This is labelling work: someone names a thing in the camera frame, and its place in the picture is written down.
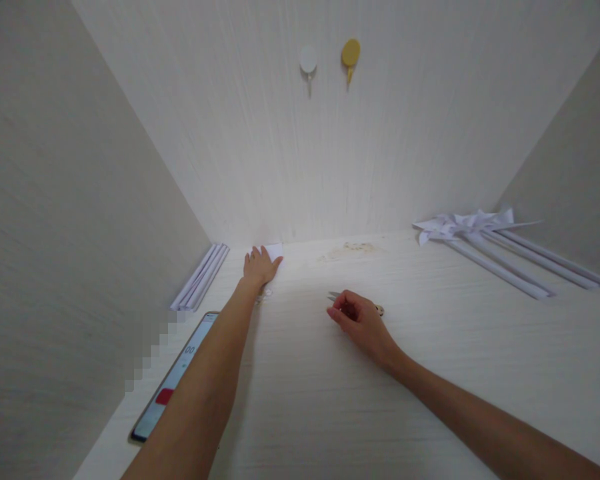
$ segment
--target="small object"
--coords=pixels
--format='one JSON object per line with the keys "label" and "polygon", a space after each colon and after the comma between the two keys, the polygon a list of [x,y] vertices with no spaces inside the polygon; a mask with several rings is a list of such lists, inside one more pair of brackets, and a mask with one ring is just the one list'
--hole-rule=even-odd
{"label": "small object", "polygon": [[[331,300],[331,301],[335,301],[336,298],[338,298],[340,295],[342,295],[342,292],[340,292],[340,293],[338,293],[338,292],[329,292],[329,296],[327,298],[329,300]],[[378,310],[378,314],[381,317],[385,314],[385,309],[382,308],[382,305],[376,305],[375,308],[376,308],[376,310]]]}
{"label": "small object", "polygon": [[300,69],[307,76],[309,83],[309,98],[311,98],[311,80],[315,76],[315,70],[318,64],[318,55],[315,49],[310,45],[305,45],[300,50]]}
{"label": "small object", "polygon": [[342,48],[342,63],[347,68],[347,88],[351,83],[353,68],[358,63],[358,58],[360,58],[360,42],[356,39],[350,39]]}

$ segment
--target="stain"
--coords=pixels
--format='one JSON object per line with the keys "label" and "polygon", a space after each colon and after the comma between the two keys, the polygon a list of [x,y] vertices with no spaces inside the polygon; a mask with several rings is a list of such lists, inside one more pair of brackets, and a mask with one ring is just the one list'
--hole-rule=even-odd
{"label": "stain", "polygon": [[326,255],[318,257],[317,261],[338,260],[345,257],[363,257],[372,253],[383,251],[372,243],[349,243],[345,242],[342,247],[336,247]]}

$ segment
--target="phone screen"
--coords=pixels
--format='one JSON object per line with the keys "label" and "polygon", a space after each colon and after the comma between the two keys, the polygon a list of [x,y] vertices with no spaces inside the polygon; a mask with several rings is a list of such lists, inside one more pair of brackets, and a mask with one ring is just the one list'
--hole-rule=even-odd
{"label": "phone screen", "polygon": [[142,443],[147,441],[149,434],[151,434],[155,428],[158,420],[160,420],[160,416],[162,416],[162,412],[164,412],[169,403],[173,391],[178,386],[178,382],[180,382],[180,379],[191,363],[195,352],[198,350],[202,340],[211,329],[211,326],[217,317],[218,313],[208,312],[205,314],[204,318],[202,318],[202,321],[194,330],[189,341],[182,349],[182,352],[180,352],[180,356],[178,356],[177,360],[171,366],[167,376],[162,380],[162,384],[160,384],[158,390],[153,394],[153,398],[145,408],[144,412],[142,412],[142,415],[138,422],[136,422],[133,430],[131,430],[131,434],[129,435],[130,440]]}

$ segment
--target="wood grain surface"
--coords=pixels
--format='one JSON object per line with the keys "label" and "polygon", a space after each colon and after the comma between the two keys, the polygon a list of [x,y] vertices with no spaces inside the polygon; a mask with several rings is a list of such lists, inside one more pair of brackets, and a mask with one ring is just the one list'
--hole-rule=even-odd
{"label": "wood grain surface", "polygon": [[71,4],[0,1],[0,479],[75,474],[209,245]]}
{"label": "wood grain surface", "polygon": [[600,274],[600,52],[504,192],[520,234]]}
{"label": "wood grain surface", "polygon": [[[241,276],[234,248],[201,309],[162,338],[151,367],[103,430],[76,479],[116,479],[138,447],[135,420],[205,311]],[[600,290],[511,256],[552,284],[536,301],[415,232],[285,245],[257,307],[213,478],[490,479],[493,474],[324,312],[349,288],[384,306],[397,342],[445,378],[600,463]]]}
{"label": "wood grain surface", "polygon": [[230,245],[492,208],[600,48],[600,0],[73,4],[209,238]]}

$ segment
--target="white wall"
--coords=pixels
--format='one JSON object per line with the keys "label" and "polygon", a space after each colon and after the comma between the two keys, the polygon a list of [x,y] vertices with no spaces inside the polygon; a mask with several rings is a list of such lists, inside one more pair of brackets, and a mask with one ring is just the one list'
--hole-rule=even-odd
{"label": "white wall", "polygon": [[208,246],[70,2],[0,1],[0,479],[72,476]]}
{"label": "white wall", "polygon": [[600,273],[600,52],[502,196],[523,235]]}
{"label": "white wall", "polygon": [[600,48],[600,0],[73,3],[207,234],[238,245],[494,205]]}

